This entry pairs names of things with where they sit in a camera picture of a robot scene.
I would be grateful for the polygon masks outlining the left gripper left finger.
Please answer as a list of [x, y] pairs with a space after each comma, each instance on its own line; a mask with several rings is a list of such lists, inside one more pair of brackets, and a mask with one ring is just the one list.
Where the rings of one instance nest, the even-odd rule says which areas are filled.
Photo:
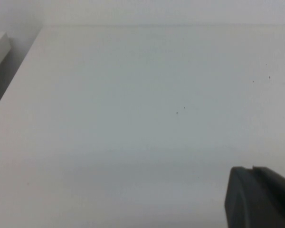
[[230, 170], [225, 197], [225, 213], [229, 228], [256, 226], [249, 201], [250, 183], [255, 183], [253, 169], [233, 167]]

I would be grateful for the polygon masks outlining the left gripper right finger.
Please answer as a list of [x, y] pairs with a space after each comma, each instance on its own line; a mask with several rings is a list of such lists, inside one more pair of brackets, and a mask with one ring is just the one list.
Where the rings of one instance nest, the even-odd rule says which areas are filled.
[[285, 219], [285, 177], [267, 167], [253, 167], [252, 170], [277, 213]]

